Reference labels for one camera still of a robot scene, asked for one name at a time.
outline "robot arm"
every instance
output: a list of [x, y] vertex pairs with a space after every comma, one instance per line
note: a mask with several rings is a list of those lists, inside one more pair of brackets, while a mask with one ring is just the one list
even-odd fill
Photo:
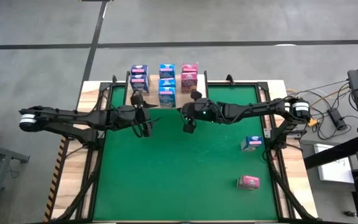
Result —
[[287, 134], [298, 124], [306, 124], [310, 120], [309, 103], [295, 97], [248, 105], [215, 103], [208, 98], [198, 98], [194, 103], [185, 104], [179, 111], [187, 120], [187, 123], [183, 125], [183, 130], [188, 133], [194, 132], [196, 120], [233, 124], [243, 118], [270, 114], [280, 115], [285, 120], [280, 127], [273, 128], [270, 132], [269, 148], [271, 149], [285, 148]]
[[[131, 102], [132, 106], [123, 105], [89, 113], [34, 106], [19, 111], [22, 115], [19, 127], [27, 132], [50, 131], [88, 145], [96, 143], [98, 131], [118, 131], [131, 127], [139, 138], [149, 137], [153, 122], [147, 107], [153, 105], [145, 103], [137, 91], [132, 95]], [[89, 128], [80, 129], [73, 127], [73, 124], [83, 124]]]

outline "wooden platform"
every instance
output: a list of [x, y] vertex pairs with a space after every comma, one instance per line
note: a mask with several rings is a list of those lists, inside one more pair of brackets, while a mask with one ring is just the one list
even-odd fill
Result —
[[[199, 77], [198, 83], [204, 83], [204, 81], [202, 81], [202, 78], [203, 77]], [[151, 85], [156, 85], [157, 81], [157, 76], [151, 76]], [[283, 98], [287, 95], [283, 80], [241, 80], [236, 82], [267, 82], [271, 99]], [[77, 108], [78, 111], [89, 112], [94, 107], [98, 98], [100, 83], [101, 82], [99, 81], [84, 82], [83, 88], [81, 90], [80, 101]], [[197, 90], [202, 93], [205, 93], [205, 85], [198, 85]], [[262, 101], [265, 101], [266, 97], [263, 94], [263, 91], [260, 91], [260, 93]], [[129, 87], [127, 92], [127, 102], [129, 102], [129, 97], [131, 96], [131, 94], [132, 90]], [[144, 99], [147, 103], [159, 105], [158, 98], [154, 97], [153, 95], [146, 96], [144, 97]], [[177, 94], [177, 100], [179, 105], [192, 101], [192, 99], [190, 98], [190, 94], [181, 95], [181, 93]], [[283, 118], [281, 116], [274, 117], [276, 125], [279, 126], [283, 122]], [[269, 117], [266, 116], [265, 119], [267, 121], [267, 127], [269, 127]], [[299, 146], [299, 142], [294, 139], [287, 139], [287, 142], [292, 145]], [[67, 152], [63, 151], [65, 145], [68, 146]], [[72, 200], [75, 198], [81, 188], [81, 181], [85, 168], [87, 150], [81, 149], [78, 152], [72, 154], [70, 157], [65, 158], [66, 153], [74, 151], [75, 149], [78, 149], [80, 147], [81, 145], [78, 143], [78, 141], [68, 142], [64, 138], [60, 143], [60, 150], [57, 158], [55, 172], [52, 177], [52, 185], [47, 200], [47, 209], [45, 211], [44, 221], [47, 221], [51, 218], [59, 217], [65, 211], [67, 206], [71, 204]], [[317, 217], [316, 207], [314, 205], [313, 195], [311, 193], [310, 184], [306, 173], [306, 168], [303, 163], [301, 151], [293, 147], [287, 147], [282, 151], [282, 153], [283, 159], [285, 161], [285, 168], [291, 191], [297, 197], [302, 206], [304, 206], [311, 215]], [[288, 217], [286, 198], [280, 187], [278, 188], [282, 204], [283, 216]], [[83, 207], [83, 218], [87, 215], [90, 192], [91, 189], [88, 191], [87, 196], [85, 198], [85, 205]]]

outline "juice box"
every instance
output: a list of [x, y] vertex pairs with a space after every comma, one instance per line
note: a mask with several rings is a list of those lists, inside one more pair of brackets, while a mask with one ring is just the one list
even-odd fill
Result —
[[160, 106], [164, 108], [176, 107], [176, 87], [160, 87], [158, 89], [158, 98]]
[[239, 189], [255, 190], [259, 188], [259, 185], [258, 177], [243, 175], [237, 180], [237, 188]]
[[158, 81], [158, 87], [175, 87], [175, 78], [162, 78]]
[[197, 73], [185, 72], [181, 74], [181, 92], [191, 93], [191, 91], [197, 90]]
[[160, 64], [160, 78], [175, 78], [175, 65]]
[[133, 65], [131, 67], [131, 75], [148, 75], [149, 68], [147, 65]]
[[131, 75], [132, 89], [139, 90], [142, 94], [149, 93], [149, 78], [147, 75]]
[[240, 147], [242, 151], [254, 151], [260, 145], [262, 145], [261, 136], [247, 136], [241, 143]]
[[183, 64], [181, 66], [181, 72], [196, 72], [198, 73], [198, 64]]

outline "green tabletop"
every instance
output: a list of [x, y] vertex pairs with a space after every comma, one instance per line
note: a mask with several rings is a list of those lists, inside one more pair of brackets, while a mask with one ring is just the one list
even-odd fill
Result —
[[[123, 97], [124, 88], [116, 88], [114, 106]], [[257, 102], [254, 86], [209, 86], [209, 97]], [[188, 134], [177, 110], [150, 114], [161, 118], [150, 138], [132, 129], [107, 133], [94, 220], [277, 220], [264, 147], [240, 150], [246, 136], [262, 135], [259, 117], [232, 125], [197, 121]], [[241, 175], [259, 177], [260, 189], [237, 189]]]

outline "wooden board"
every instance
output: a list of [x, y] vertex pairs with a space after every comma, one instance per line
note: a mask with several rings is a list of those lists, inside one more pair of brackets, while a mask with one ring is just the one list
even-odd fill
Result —
[[[270, 98], [283, 98], [287, 95], [285, 91], [285, 85], [283, 80], [240, 80], [237, 82], [267, 82], [269, 87]], [[78, 111], [89, 112], [94, 107], [99, 93], [99, 86], [101, 81], [88, 81], [84, 82], [83, 88], [81, 90], [80, 102], [78, 104]], [[262, 101], [265, 100], [263, 91], [261, 92]], [[132, 94], [131, 88], [127, 92], [127, 101], [128, 97]], [[190, 94], [185, 95], [181, 98], [181, 103], [186, 103], [191, 101]], [[158, 98], [145, 98], [147, 103], [159, 105]], [[265, 117], [267, 121], [267, 126], [270, 126], [269, 117]], [[283, 122], [281, 116], [275, 116], [276, 125], [279, 126]], [[287, 139], [287, 143], [290, 143], [295, 146], [300, 146], [299, 142], [294, 139]], [[80, 144], [77, 141], [71, 141], [68, 144], [68, 152], [78, 149]], [[306, 172], [305, 164], [303, 163], [303, 157], [300, 150], [287, 147], [283, 151], [283, 159], [285, 163], [285, 168], [287, 172], [288, 182], [291, 191], [297, 197], [299, 202], [304, 206], [304, 208], [314, 217], [317, 217], [316, 207], [314, 205], [313, 194], [310, 189], [310, 184], [308, 180], [308, 175]], [[58, 172], [60, 173], [60, 178], [57, 179], [55, 175], [52, 177], [52, 186], [51, 193], [48, 199], [47, 204], [50, 204], [51, 195], [52, 198], [55, 198], [54, 208], [50, 208], [50, 205], [47, 205], [47, 211], [45, 212], [45, 219], [48, 218], [57, 218], [61, 215], [67, 206], [71, 204], [76, 194], [80, 191], [81, 180], [83, 177], [83, 170], [85, 167], [86, 159], [86, 149], [81, 149], [75, 154], [72, 154], [70, 157], [67, 157], [63, 164], [59, 166], [62, 167]], [[283, 216], [288, 217], [288, 210], [286, 205], [286, 200], [284, 193], [279, 189], [280, 200], [282, 204]], [[83, 209], [83, 218], [86, 216], [89, 206], [90, 190], [87, 193], [85, 198], [85, 204]]]

